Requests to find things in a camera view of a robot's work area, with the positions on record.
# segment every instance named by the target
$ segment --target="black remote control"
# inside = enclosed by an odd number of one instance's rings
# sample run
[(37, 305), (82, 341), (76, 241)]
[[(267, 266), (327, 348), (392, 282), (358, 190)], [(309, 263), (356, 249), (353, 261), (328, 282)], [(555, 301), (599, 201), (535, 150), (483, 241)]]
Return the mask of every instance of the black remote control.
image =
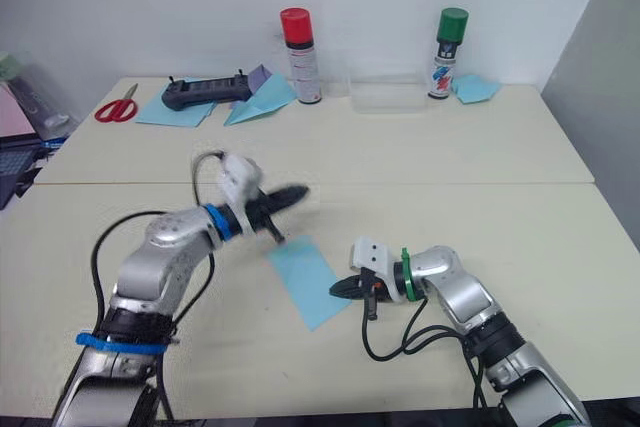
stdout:
[(173, 110), (182, 110), (189, 105), (206, 104), (207, 102), (230, 102), (232, 100), (248, 100), (251, 97), (249, 79), (242, 73), (224, 79), (198, 80), (186, 82), (173, 80), (162, 93), (162, 102)]

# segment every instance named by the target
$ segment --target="scissors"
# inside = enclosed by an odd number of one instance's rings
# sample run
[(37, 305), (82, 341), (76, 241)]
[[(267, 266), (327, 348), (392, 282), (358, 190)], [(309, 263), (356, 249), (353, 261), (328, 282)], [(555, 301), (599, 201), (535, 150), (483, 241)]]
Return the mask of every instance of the scissors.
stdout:
[(132, 118), (138, 112), (138, 104), (131, 99), (137, 88), (138, 84), (133, 84), (122, 99), (114, 100), (100, 107), (94, 115), (95, 119), (98, 122), (126, 122)]

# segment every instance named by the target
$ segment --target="table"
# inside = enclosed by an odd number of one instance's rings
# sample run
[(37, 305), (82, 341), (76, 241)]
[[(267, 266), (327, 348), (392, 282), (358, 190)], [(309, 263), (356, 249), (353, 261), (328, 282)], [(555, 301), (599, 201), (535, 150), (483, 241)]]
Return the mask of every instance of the table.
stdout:
[[(122, 79), (99, 105), (136, 82), (142, 107), (167, 80)], [(348, 98), (327, 98), (224, 127), (228, 115), (228, 104), (219, 105), (195, 129), (101, 124), (90, 115), (36, 182), (188, 182), (191, 159), (215, 148), (253, 158), (272, 185), (593, 182), (531, 86), (504, 86), (482, 104), (430, 100), (417, 114), (358, 114)], [(213, 169), (203, 174), (215, 182)]]
[[(94, 321), (89, 255), (99, 233), (127, 213), (191, 202), (187, 184), (38, 185), (11, 209), (0, 225), (2, 415), (51, 415), (80, 351), (74, 336)], [(451, 245), (580, 398), (640, 395), (640, 325), (625, 322), (640, 308), (640, 256), (594, 185), (317, 185), (274, 220), (287, 235), (311, 235), (339, 277), (361, 234), (396, 254)], [(107, 292), (144, 225), (136, 220), (106, 242)], [(453, 341), (376, 363), (362, 348), (359, 303), (309, 332), (265, 258), (271, 248), (261, 234), (216, 254), (214, 282), (167, 354), (179, 418), (470, 405)], [(377, 351), (399, 342), (415, 307), (380, 306), (370, 325)], [(420, 321), (446, 322), (436, 303)]]

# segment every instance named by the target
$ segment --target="light blue paper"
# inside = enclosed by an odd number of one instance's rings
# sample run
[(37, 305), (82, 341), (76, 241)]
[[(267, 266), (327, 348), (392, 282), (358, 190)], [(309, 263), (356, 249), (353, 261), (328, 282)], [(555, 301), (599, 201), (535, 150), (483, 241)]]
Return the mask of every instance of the light blue paper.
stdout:
[[(193, 77), (185, 77), (186, 81), (201, 80)], [(145, 105), (136, 117), (136, 122), (141, 124), (174, 125), (177, 127), (197, 127), (207, 117), (215, 102), (200, 105), (191, 105), (183, 110), (173, 110), (162, 102), (162, 93), (169, 84), (164, 86), (158, 94)]]
[(246, 102), (234, 102), (224, 125), (233, 125), (275, 112), (295, 100), (296, 93), (280, 74), (272, 74)]
[(308, 235), (277, 247), (267, 257), (309, 330), (315, 330), (351, 303), (329, 294), (338, 278)]
[(500, 89), (498, 82), (488, 82), (479, 75), (464, 75), (453, 79), (453, 91), (460, 102), (471, 104), (489, 100)]

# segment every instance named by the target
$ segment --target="green ring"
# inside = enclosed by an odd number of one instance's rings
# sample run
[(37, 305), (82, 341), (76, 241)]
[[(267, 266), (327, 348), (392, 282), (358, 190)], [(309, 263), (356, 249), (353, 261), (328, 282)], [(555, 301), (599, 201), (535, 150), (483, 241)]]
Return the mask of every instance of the green ring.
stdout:
[(409, 302), (415, 302), (418, 300), (416, 294), (413, 291), (413, 281), (411, 280), (411, 269), (409, 268), (409, 252), (407, 248), (402, 248), (402, 274), (404, 275), (404, 285), (407, 288), (407, 299)]
[(576, 425), (582, 424), (577, 424), (575, 420), (561, 420), (557, 424), (553, 424), (553, 427), (574, 427)]

